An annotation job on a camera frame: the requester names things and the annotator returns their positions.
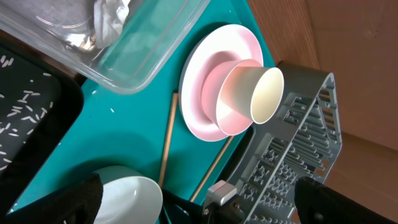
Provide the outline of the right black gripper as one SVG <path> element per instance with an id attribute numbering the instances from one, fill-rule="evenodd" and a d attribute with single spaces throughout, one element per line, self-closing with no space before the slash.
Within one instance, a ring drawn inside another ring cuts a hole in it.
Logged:
<path id="1" fill-rule="evenodd" d="M 162 196 L 161 224 L 243 224 L 246 221 L 243 199 L 238 194 L 226 208 L 207 216 L 202 214 L 203 205 L 180 198 L 166 189 Z"/>

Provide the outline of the wooden chopstick diagonal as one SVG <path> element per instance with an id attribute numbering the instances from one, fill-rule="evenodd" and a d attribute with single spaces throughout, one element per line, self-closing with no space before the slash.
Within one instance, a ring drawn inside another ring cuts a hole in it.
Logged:
<path id="1" fill-rule="evenodd" d="M 166 168 L 167 168 L 167 161 L 169 158 L 170 143 L 171 143 L 171 139 L 172 139 L 172 132 L 173 132 L 173 128 L 174 128 L 174 121 L 175 121 L 177 105 L 178 105 L 178 93 L 175 92 L 172 95 L 172 100 L 171 100 L 171 104 L 170 104 L 169 119 L 168 119 L 168 123 L 167 123 L 167 129 L 166 129 L 166 134 L 165 134 L 165 139 L 164 139 L 164 148 L 163 148 L 163 153 L 162 153 L 162 163 L 161 163 L 160 172 L 159 172 L 158 184 L 161 188 L 164 186 L 165 172 L 166 172 Z"/>

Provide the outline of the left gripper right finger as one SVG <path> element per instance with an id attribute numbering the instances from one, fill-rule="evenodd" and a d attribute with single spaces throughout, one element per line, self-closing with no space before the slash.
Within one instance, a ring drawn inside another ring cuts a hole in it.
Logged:
<path id="1" fill-rule="evenodd" d="M 302 224 L 395 224 L 309 177 L 296 181 L 294 202 Z"/>

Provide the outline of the white napkin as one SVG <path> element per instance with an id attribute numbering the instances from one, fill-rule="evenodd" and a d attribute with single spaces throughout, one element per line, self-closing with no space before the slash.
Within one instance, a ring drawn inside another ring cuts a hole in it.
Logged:
<path id="1" fill-rule="evenodd" d="M 130 0 L 96 0 L 94 3 L 94 28 L 96 46 L 109 47 L 117 41 L 129 15 Z"/>

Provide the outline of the pile of rice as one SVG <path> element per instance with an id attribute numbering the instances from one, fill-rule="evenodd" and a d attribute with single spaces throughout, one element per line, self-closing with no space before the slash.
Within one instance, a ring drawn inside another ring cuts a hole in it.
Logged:
<path id="1" fill-rule="evenodd" d="M 8 50 L 1 50 L 1 172 L 59 99 L 59 80 Z"/>

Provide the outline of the white bowl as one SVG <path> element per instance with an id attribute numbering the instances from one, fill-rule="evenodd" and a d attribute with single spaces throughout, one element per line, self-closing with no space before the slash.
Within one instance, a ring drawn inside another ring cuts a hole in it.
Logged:
<path id="1" fill-rule="evenodd" d="M 154 180 L 125 166 L 95 171 L 103 196 L 95 224 L 155 224 L 163 205 L 162 190 Z"/>

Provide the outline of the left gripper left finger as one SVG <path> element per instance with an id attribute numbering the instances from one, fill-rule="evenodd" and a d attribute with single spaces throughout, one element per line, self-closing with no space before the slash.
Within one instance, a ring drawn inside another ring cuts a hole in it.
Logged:
<path id="1" fill-rule="evenodd" d="M 1 218 L 2 224 L 92 224 L 103 198 L 103 184 L 97 173 L 56 190 Z"/>

